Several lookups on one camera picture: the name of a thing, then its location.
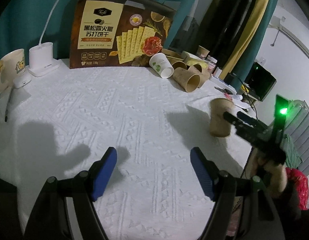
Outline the red sleeve forearm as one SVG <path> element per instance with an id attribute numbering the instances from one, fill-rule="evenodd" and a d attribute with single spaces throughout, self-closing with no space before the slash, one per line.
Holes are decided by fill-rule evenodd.
<path id="1" fill-rule="evenodd" d="M 300 210 L 308 210 L 309 185 L 308 178 L 300 170 L 295 168 L 285 168 L 289 181 L 293 181 L 299 199 Z"/>

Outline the person's right hand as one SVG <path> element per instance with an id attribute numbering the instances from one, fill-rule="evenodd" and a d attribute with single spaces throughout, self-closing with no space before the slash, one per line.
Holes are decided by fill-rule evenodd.
<path id="1" fill-rule="evenodd" d="M 279 197 L 288 183 L 285 166 L 282 164 L 275 164 L 273 160 L 269 160 L 265 154 L 260 151 L 257 151 L 255 161 L 255 174 L 261 178 L 271 197 Z"/>

